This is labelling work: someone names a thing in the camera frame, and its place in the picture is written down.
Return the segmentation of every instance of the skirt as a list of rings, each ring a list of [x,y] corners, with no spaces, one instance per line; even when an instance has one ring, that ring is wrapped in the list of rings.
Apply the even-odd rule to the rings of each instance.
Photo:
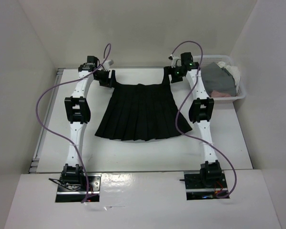
[[[114,77],[112,86],[114,91],[96,136],[149,141],[181,135],[175,127],[178,108],[166,68],[161,84],[121,84]],[[184,133],[192,130],[182,114],[179,114],[178,127]]]

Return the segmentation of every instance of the gray fabric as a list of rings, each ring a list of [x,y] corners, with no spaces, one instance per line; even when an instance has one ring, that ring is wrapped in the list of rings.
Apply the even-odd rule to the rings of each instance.
[[[221,69],[216,63],[213,62],[201,68],[201,77],[205,90],[209,95],[212,91],[218,91],[236,96],[236,86],[233,76],[225,68]]]

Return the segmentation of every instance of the white basket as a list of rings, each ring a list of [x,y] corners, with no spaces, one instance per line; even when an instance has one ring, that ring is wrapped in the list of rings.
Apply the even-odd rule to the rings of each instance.
[[[200,61],[200,56],[193,56],[194,62]],[[229,56],[224,55],[204,55],[201,63],[201,67],[205,67],[212,62],[218,63],[220,61],[225,62],[230,66],[234,66],[234,61]],[[243,99],[246,97],[246,90],[242,83],[242,79],[239,82],[238,91],[235,97],[225,97],[225,98],[214,98],[215,101],[223,101],[223,102],[233,102],[237,99]]]

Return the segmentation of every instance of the black wire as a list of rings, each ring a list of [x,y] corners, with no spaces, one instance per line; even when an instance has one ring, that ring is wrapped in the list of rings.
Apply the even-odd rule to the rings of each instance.
[[[50,181],[52,181],[54,184],[57,184],[61,187],[64,187],[70,191],[78,191],[78,189],[74,189],[74,188],[71,188],[70,185],[64,183],[62,180],[58,180],[58,179],[53,179],[53,178],[49,178]]]

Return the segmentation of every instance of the white wall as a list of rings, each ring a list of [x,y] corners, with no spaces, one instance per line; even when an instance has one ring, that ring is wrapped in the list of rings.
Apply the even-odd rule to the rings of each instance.
[[[232,57],[246,81],[235,103],[246,145],[286,229],[286,0],[258,0]]]
[[[115,66],[163,66],[195,40],[205,54],[230,54],[256,0],[19,0],[56,67],[102,57]],[[193,45],[194,54],[199,49]]]
[[[0,229],[40,132],[34,108],[55,68],[17,0],[0,1]],[[41,104],[43,116],[48,104]]]

